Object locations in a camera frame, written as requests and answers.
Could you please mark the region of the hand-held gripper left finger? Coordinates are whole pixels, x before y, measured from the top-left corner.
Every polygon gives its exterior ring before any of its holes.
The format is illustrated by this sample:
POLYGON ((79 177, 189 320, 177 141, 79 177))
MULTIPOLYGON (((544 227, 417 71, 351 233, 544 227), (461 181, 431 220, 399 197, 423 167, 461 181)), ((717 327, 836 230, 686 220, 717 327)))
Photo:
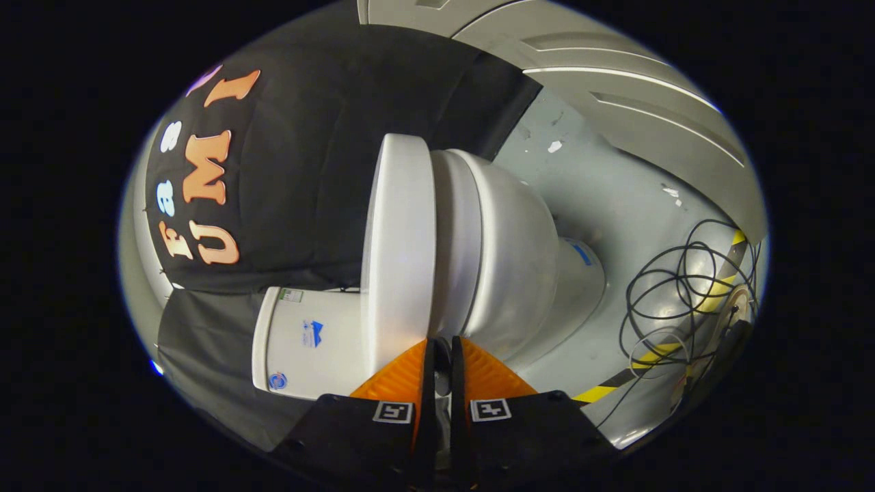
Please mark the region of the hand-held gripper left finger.
POLYGON ((319 396, 274 456, 331 490, 432 490, 437 351, 423 340, 349 395, 319 396))

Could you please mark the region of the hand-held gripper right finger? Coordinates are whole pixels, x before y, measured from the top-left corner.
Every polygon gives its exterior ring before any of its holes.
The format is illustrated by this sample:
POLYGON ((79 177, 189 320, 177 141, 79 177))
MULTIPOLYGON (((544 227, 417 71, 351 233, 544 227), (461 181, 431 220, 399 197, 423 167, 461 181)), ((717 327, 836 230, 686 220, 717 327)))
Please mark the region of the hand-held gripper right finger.
POLYGON ((450 478, 511 490, 609 466, 616 449, 562 390, 539 392, 471 340, 451 342, 450 478))

